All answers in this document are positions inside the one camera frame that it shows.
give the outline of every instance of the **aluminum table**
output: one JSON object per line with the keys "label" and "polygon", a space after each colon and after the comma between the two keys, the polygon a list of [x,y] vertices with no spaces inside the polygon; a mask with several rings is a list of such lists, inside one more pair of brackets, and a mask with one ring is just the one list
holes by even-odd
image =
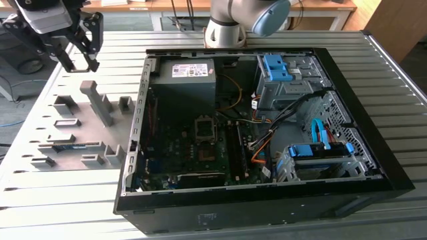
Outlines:
{"label": "aluminum table", "polygon": [[[373,204],[343,219],[238,229],[165,233],[157,238],[340,240],[420,239],[427,237],[427,98],[375,39],[360,32],[290,31],[268,38],[248,34],[248,46],[324,47],[348,80],[416,189],[397,199]],[[200,32],[105,32],[96,73],[66,73],[56,67],[12,147],[0,165],[1,239],[138,239],[145,235],[113,214],[118,168],[88,169],[81,152],[52,157],[56,166],[40,170],[30,161],[49,136],[72,133],[76,141],[102,141],[126,149],[132,115],[113,113],[116,124],[102,128],[78,90],[82,80],[97,83],[117,111],[121,96],[136,99],[145,49],[202,48]],[[82,58],[73,47],[76,64]],[[78,128],[56,129],[65,118],[52,104],[72,96]]]}

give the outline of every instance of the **cable on floor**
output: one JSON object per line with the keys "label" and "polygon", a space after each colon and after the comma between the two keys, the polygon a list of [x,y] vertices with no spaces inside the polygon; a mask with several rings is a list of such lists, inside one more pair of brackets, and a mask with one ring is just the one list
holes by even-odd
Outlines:
{"label": "cable on floor", "polygon": [[44,80],[44,79],[26,80],[26,81],[21,81],[21,82],[18,82],[18,83],[14,83],[14,84],[10,85],[10,86],[12,86],[12,88],[13,88],[13,87],[16,87],[16,86],[18,86],[18,85],[21,85],[21,84],[24,84],[24,83],[46,82],[46,81],[48,81],[48,80]]}
{"label": "cable on floor", "polygon": [[6,84],[8,84],[8,88],[9,88],[9,90],[10,90],[12,102],[16,103],[16,104],[18,104],[21,101],[16,101],[16,100],[14,100],[13,90],[12,90],[12,84],[10,84],[9,80],[8,80],[2,75],[0,75],[0,78],[2,78],[2,79],[5,80],[5,82],[6,82]]}
{"label": "cable on floor", "polygon": [[0,128],[2,128],[2,127],[9,127],[9,126],[13,126],[13,125],[21,124],[22,122],[25,122],[25,120],[17,121],[17,122],[13,122],[13,123],[8,123],[8,124],[2,124],[2,125],[0,125]]}

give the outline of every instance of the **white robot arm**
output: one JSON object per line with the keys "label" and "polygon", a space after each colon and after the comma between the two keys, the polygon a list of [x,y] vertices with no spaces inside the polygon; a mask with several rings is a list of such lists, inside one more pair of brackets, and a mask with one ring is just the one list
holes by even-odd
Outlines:
{"label": "white robot arm", "polygon": [[212,0],[204,33],[206,47],[242,47],[245,29],[261,37],[269,36],[284,23],[289,9],[288,0]]}

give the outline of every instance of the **floor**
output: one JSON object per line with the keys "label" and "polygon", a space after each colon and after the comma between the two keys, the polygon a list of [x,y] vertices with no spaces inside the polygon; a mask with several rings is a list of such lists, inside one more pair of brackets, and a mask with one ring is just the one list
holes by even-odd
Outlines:
{"label": "floor", "polygon": [[[186,19],[181,19],[182,28],[190,29],[190,24]],[[202,26],[208,24],[208,20],[197,19],[194,29],[201,30]],[[165,31],[176,30],[172,21],[162,18],[162,28]],[[149,17],[105,17],[104,31],[152,31],[152,23]],[[0,76],[8,79],[10,84],[16,84],[25,80],[46,80],[50,76],[56,63],[49,59],[44,59],[44,68],[40,72],[30,75],[20,75],[16,70],[0,58]],[[427,92],[427,47],[423,44],[415,46],[413,50],[400,64],[403,70],[413,79],[419,87]],[[0,125],[16,123],[26,118],[26,115],[36,102],[37,95],[44,87],[44,82],[29,82],[13,87],[13,94],[20,95],[17,103],[6,101],[0,98]],[[21,125],[0,127],[0,143],[10,144],[20,130]],[[1,155],[6,153],[8,148],[0,147],[0,161]]]}

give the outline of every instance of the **yellow wire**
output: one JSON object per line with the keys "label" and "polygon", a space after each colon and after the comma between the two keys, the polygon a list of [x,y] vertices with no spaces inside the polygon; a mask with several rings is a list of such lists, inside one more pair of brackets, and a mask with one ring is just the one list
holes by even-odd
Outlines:
{"label": "yellow wire", "polygon": [[265,147],[266,143],[269,142],[269,140],[273,138],[273,136],[270,136],[266,141],[264,142],[264,144],[260,146],[260,148],[257,149],[257,151],[254,152],[253,156],[252,156],[252,159],[250,159],[250,162],[253,163],[253,161],[256,161],[257,159],[256,156],[258,155],[260,151],[262,150],[262,148]]}
{"label": "yellow wire", "polygon": [[217,108],[216,110],[217,111],[224,111],[224,110],[226,110],[226,109],[232,109],[238,103],[240,103],[240,101],[241,101],[241,87],[240,87],[240,85],[238,85],[238,83],[229,77],[229,76],[226,76],[226,75],[224,75],[224,74],[217,74],[217,76],[222,76],[222,77],[225,77],[232,83],[233,83],[233,85],[237,87],[237,89],[238,89],[238,98],[237,98],[237,101],[230,105],[230,106],[225,106],[225,107],[221,107],[221,108]]}

